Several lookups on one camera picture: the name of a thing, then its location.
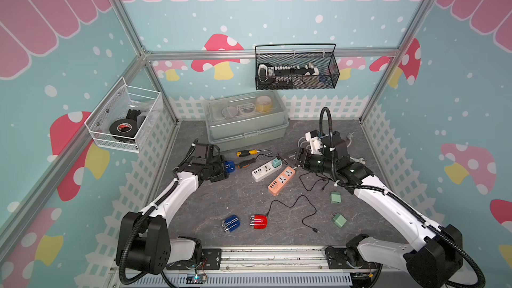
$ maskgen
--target black tape roll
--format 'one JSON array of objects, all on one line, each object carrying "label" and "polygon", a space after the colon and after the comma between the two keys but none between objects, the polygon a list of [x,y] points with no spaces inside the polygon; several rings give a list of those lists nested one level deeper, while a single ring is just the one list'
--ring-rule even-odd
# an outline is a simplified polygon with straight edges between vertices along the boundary
[{"label": "black tape roll", "polygon": [[119,119],[110,125],[110,134],[122,142],[133,141],[133,139],[127,139],[123,137],[133,138],[137,134],[137,131],[137,121],[133,119]]}]

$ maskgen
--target power strip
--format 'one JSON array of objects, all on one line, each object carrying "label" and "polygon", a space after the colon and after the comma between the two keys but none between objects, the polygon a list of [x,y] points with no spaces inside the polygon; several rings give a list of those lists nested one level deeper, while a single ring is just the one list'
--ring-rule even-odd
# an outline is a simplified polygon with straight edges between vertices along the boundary
[{"label": "power strip", "polygon": [[283,189],[293,176],[295,176],[295,170],[290,166],[286,167],[285,170],[283,170],[283,172],[281,172],[279,176],[277,176],[277,178],[268,185],[268,192],[273,196],[277,196],[279,191]]},{"label": "power strip", "polygon": [[268,163],[261,166],[260,168],[254,169],[253,173],[252,173],[254,181],[260,182],[262,179],[269,176],[270,174],[272,174],[274,171],[281,168],[282,166],[283,166],[283,163],[281,163],[277,167],[272,166],[272,160],[271,160]]}]

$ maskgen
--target wire mesh basket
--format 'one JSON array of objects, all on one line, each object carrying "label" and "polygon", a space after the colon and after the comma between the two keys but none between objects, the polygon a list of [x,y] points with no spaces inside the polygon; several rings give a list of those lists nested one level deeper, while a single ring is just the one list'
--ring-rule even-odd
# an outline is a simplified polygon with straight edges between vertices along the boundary
[{"label": "wire mesh basket", "polygon": [[[129,111],[141,113],[137,121],[127,121]],[[139,152],[163,110],[162,95],[158,91],[128,86],[123,77],[87,118],[85,125],[97,146]],[[120,137],[115,131],[136,129],[135,135]]]},{"label": "wire mesh basket", "polygon": [[256,90],[335,88],[336,44],[270,44],[254,47]]}]

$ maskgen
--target gray table surface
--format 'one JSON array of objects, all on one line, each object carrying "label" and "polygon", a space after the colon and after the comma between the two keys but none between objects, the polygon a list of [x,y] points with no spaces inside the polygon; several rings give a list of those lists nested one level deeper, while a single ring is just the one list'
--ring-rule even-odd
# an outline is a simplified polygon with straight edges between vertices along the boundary
[{"label": "gray table surface", "polygon": [[[324,129],[327,129],[327,121],[323,126]],[[333,128],[335,131],[340,131],[343,138],[348,132],[355,132],[353,142],[348,148],[350,156],[365,158],[366,166],[382,179],[359,122],[336,120],[333,121]],[[252,145],[247,149],[271,149],[273,154],[279,152],[282,155],[297,147],[297,140],[306,132],[314,129],[318,129],[318,120],[291,120],[284,138]],[[171,170],[186,155],[195,138],[199,138],[201,143],[208,143],[205,122],[181,122],[159,191],[162,191],[173,180]],[[237,158],[235,153],[236,150],[230,150],[223,152],[222,155],[226,160],[233,160],[236,163],[240,161],[240,158]],[[340,246],[354,236],[364,233],[380,240],[406,242],[401,234],[367,203],[350,195],[341,187],[335,188],[332,182],[323,191],[321,190],[325,184],[323,181],[318,182],[312,191],[306,191],[298,178],[307,172],[302,168],[297,168],[295,176],[285,185],[278,196],[272,196],[267,187],[282,169],[260,182],[255,182],[251,176],[252,170],[270,160],[271,158],[261,156],[256,163],[248,168],[236,169],[228,179],[213,183],[204,182],[189,196],[174,216],[169,226],[170,238],[194,237],[202,240],[204,246]],[[302,180],[309,189],[318,178],[314,174],[309,174],[303,176]],[[341,204],[331,203],[331,191],[341,193]],[[287,208],[275,202],[268,216],[268,227],[257,230],[249,226],[250,216],[252,214],[264,215],[272,200],[278,199],[291,206],[302,194],[306,195],[317,209],[317,213],[304,222],[316,227],[319,230],[318,233],[301,223],[302,218],[314,212],[314,208],[305,198],[300,198],[293,208]],[[341,229],[332,222],[332,212],[340,213],[347,219]],[[228,234],[223,231],[221,223],[223,219],[233,214],[238,216],[241,224],[238,229]]]}]

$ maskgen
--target plastic box lid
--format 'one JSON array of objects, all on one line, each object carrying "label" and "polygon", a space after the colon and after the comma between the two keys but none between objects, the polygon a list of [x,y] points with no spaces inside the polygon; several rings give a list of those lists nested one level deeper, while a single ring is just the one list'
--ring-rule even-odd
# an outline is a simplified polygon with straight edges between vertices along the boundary
[{"label": "plastic box lid", "polygon": [[288,126],[283,101],[275,91],[256,91],[205,103],[211,143],[222,143]]}]

